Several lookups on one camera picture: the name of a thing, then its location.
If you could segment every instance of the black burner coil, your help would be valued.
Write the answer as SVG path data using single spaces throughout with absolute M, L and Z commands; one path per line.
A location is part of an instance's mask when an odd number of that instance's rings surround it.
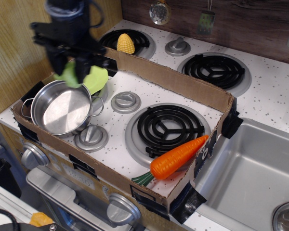
M 228 57 L 198 54 L 185 64 L 183 73 L 229 89 L 242 81 L 245 69 Z
M 127 34 L 128 36 L 131 37 L 131 39 L 134 43 L 134 46 L 135 46 L 134 54 L 136 54 L 138 51 L 140 51 L 141 48 L 150 46 L 150 41 L 143 33 L 141 33 L 140 31 L 137 31 L 137 30 L 130 30 L 130 29 L 111 31 L 111 32 L 105 34 L 100 39 L 100 43 L 103 46 L 110 47 L 110 48 L 116 50 L 118 38 L 120 37 L 121 34 Z
M 180 128 L 169 129 L 167 121 L 173 121 Z M 176 105 L 148 107 L 139 117 L 137 130 L 142 141 L 148 145 L 145 151 L 151 158 L 204 135 L 204 127 L 199 119 L 187 109 Z

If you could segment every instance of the oven handle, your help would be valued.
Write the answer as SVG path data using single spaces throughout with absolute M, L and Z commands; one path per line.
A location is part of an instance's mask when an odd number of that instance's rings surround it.
M 75 204 L 76 192 L 62 182 L 51 177 L 38 168 L 31 170 L 26 177 L 29 185 L 45 196 L 47 199 L 58 205 L 67 213 L 76 217 L 87 225 L 94 227 L 98 231 L 132 231 L 133 227 L 129 224 L 111 227 L 95 215 L 84 208 Z

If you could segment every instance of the toy carrot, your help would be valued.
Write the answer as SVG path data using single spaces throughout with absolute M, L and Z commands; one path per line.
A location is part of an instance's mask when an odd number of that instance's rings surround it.
M 166 179 L 192 158 L 208 138 L 208 135 L 201 136 L 159 156 L 151 162 L 149 172 L 132 178 L 132 181 L 146 186 L 153 178 L 158 180 Z

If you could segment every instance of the orange carrot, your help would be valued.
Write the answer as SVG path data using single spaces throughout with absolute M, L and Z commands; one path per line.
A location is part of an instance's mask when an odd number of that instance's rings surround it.
M 154 159 L 150 164 L 152 175 L 158 180 L 166 179 L 192 158 L 208 137 L 208 135 L 201 136 Z

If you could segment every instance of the black cable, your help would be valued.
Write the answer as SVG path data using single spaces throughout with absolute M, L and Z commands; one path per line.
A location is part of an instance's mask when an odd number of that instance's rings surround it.
M 20 226 L 17 223 L 15 217 L 11 213 L 9 213 L 8 211 L 5 211 L 3 209 L 0 209 L 0 213 L 3 215 L 6 215 L 9 219 L 11 219 L 12 225 L 13 225 L 13 231 L 20 231 Z
M 103 23 L 104 23 L 104 12 L 103 12 L 103 10 L 102 10 L 102 8 L 96 3 L 96 2 L 94 2 L 93 0 L 90 0 L 89 1 L 93 6 L 95 6 L 96 7 L 96 9 L 98 10 L 98 12 L 100 13 L 100 15 L 101 15 L 101 21 L 98 23 L 98 24 L 96 24 L 96 25 L 93 25 L 93 26 L 90 26 L 90 28 L 98 28 L 98 27 L 100 27 Z

